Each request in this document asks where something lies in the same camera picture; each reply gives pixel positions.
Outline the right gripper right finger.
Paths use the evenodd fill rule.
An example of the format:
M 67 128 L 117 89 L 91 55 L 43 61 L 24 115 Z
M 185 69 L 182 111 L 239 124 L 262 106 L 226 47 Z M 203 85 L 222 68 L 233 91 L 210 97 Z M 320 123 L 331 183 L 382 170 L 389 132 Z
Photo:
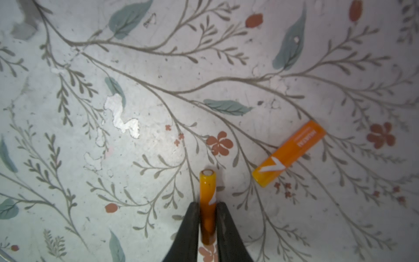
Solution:
M 224 202 L 216 205 L 216 232 L 219 262 L 253 262 Z

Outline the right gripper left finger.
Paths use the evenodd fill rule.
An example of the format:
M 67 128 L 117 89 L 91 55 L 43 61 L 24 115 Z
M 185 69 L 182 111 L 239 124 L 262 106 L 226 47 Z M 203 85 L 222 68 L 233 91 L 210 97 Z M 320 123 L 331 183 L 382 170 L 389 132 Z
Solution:
M 163 262 L 196 262 L 199 241 L 199 203 L 189 204 L 177 235 Z

